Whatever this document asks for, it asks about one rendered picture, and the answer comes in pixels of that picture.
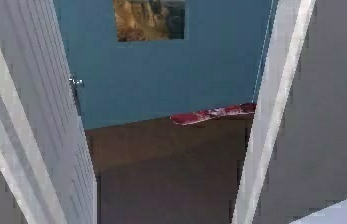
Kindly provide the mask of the red patterned cloth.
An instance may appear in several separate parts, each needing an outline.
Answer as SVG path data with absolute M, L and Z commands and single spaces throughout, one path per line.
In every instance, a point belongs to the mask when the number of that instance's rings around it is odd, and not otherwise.
M 176 125 L 187 126 L 221 117 L 251 115 L 255 113 L 255 109 L 255 103 L 234 104 L 226 107 L 175 114 L 170 117 L 170 120 Z

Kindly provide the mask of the framed brown landscape picture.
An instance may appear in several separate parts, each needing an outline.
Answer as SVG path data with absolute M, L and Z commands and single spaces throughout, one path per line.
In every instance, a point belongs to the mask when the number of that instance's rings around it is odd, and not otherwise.
M 185 0 L 113 0 L 119 42 L 185 38 Z

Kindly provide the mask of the white room door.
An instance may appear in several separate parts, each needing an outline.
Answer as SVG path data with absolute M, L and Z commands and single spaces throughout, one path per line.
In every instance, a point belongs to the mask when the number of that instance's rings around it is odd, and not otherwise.
M 53 0 L 0 0 L 0 172 L 27 224 L 97 224 L 97 183 Z

